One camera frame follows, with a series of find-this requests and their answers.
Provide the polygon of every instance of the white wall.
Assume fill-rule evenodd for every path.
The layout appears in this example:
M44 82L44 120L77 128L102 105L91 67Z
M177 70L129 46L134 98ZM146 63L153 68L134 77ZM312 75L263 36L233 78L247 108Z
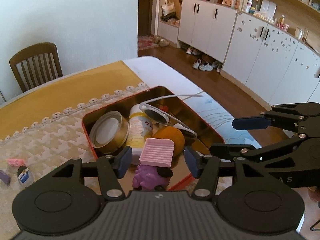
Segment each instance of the white wall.
M21 93L9 66L19 50L57 45L64 75L137 57L138 0L0 0L0 90Z

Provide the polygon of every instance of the plastic bag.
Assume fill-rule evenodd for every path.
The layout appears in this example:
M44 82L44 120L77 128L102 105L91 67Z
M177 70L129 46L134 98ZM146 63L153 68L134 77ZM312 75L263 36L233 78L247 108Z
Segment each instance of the plastic bag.
M173 13L176 11L176 8L174 7L174 3L171 3L170 0L165 0L165 4L161 5L163 16L167 16L170 13Z

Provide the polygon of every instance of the pink tray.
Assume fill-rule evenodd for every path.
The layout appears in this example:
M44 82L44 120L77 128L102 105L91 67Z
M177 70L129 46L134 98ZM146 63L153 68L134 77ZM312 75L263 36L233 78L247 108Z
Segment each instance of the pink tray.
M171 167L174 142L169 139L147 138L140 163L149 166Z

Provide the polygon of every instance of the sunglasses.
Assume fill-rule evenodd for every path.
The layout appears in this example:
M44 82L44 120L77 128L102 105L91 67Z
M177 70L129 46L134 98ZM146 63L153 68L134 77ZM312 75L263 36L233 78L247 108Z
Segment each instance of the sunglasses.
M147 101L144 101L140 103L139 109L144 112L151 120L154 122L157 122L159 124L168 125L170 119L173 119L177 122L173 127L179 129L185 137L188 138L197 138L197 134L191 130L186 124L181 122L179 119L175 118L174 116L160 110L159 108L156 108L155 106L149 105L148 103L165 99L165 98L173 98L173 97L202 97L203 95L200 94L193 94L193 95L169 95L169 96L163 96L159 98L153 98Z

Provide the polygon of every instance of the white logo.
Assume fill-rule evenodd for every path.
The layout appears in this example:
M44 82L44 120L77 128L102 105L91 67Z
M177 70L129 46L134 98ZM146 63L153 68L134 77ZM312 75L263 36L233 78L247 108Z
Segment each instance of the white logo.
M162 195L161 193L159 193L158 195L155 195L155 197L156 197L157 199L160 199L160 198L163 197L163 195Z

